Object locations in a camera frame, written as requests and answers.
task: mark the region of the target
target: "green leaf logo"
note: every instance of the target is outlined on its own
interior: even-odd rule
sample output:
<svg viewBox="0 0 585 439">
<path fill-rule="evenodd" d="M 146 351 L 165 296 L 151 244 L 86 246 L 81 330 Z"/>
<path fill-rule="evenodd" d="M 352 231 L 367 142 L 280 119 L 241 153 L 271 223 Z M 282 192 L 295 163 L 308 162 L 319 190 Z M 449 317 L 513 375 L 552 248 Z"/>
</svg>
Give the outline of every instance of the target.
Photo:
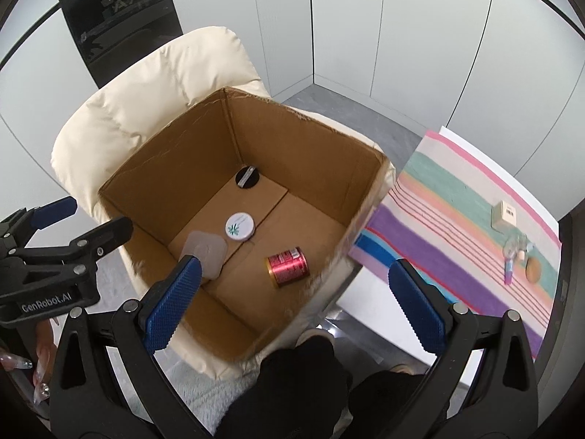
<svg viewBox="0 0 585 439">
<path fill-rule="evenodd" d="M 233 224 L 227 229 L 227 232 L 232 236 L 237 236 L 240 233 L 240 226 Z"/>
</svg>

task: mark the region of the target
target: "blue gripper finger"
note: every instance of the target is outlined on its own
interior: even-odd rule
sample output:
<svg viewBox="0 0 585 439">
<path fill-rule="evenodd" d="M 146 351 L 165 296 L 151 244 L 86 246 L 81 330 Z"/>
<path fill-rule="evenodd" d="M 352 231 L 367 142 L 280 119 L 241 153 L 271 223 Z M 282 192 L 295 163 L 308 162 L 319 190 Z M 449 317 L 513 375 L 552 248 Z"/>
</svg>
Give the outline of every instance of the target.
<svg viewBox="0 0 585 439">
<path fill-rule="evenodd" d="M 414 279 L 415 276 L 419 277 L 417 279 L 419 285 Z M 447 318 L 442 318 L 423 291 L 429 291 L 432 286 L 427 286 L 414 268 L 403 259 L 393 262 L 390 266 L 388 286 L 425 351 L 443 353 L 449 326 L 445 325 Z"/>
<path fill-rule="evenodd" d="M 72 196 L 68 196 L 35 209 L 30 225 L 34 229 L 44 229 L 74 215 L 75 211 L 77 211 L 77 201 Z"/>
<path fill-rule="evenodd" d="M 142 340 L 148 353 L 166 348 L 195 293 L 201 285 L 201 263 L 192 258 L 152 309 L 144 325 Z"/>
</svg>

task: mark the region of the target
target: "round brown object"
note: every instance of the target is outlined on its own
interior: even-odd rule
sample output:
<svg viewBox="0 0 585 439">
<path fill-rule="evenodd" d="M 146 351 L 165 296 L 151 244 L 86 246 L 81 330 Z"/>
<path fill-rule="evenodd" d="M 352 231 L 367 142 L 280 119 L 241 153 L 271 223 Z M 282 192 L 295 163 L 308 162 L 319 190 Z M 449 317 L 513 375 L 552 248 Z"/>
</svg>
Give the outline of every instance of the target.
<svg viewBox="0 0 585 439">
<path fill-rule="evenodd" d="M 540 280 L 542 274 L 542 267 L 537 258 L 529 258 L 526 262 L 526 279 L 531 284 L 536 284 Z"/>
</svg>

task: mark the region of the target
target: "striped blanket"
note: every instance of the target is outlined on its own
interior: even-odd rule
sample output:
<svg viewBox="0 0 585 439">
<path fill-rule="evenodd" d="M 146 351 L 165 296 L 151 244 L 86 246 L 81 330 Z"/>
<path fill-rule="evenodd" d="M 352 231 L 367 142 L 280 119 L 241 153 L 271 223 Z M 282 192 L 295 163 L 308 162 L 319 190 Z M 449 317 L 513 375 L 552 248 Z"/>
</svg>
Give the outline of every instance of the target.
<svg viewBox="0 0 585 439">
<path fill-rule="evenodd" d="M 504 284 L 508 236 L 491 228 L 491 207 L 501 200 L 516 207 L 517 229 L 535 245 L 529 256 L 542 266 L 536 285 L 526 279 L 526 261 L 516 262 L 512 284 Z M 450 139 L 426 133 L 350 256 L 384 281 L 390 264 L 406 258 L 450 302 L 479 314 L 517 310 L 536 357 L 551 316 L 561 243 L 519 194 Z"/>
</svg>

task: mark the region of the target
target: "white jar lid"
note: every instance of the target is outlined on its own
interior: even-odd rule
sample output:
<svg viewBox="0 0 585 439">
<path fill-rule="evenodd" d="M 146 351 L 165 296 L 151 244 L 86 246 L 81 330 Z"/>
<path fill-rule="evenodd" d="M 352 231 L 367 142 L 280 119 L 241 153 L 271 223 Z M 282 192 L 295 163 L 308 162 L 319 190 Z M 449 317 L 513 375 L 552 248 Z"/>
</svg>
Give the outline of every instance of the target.
<svg viewBox="0 0 585 439">
<path fill-rule="evenodd" d="M 234 241 L 246 241 L 254 234 L 254 220 L 248 213 L 236 213 L 225 224 L 227 237 Z"/>
</svg>

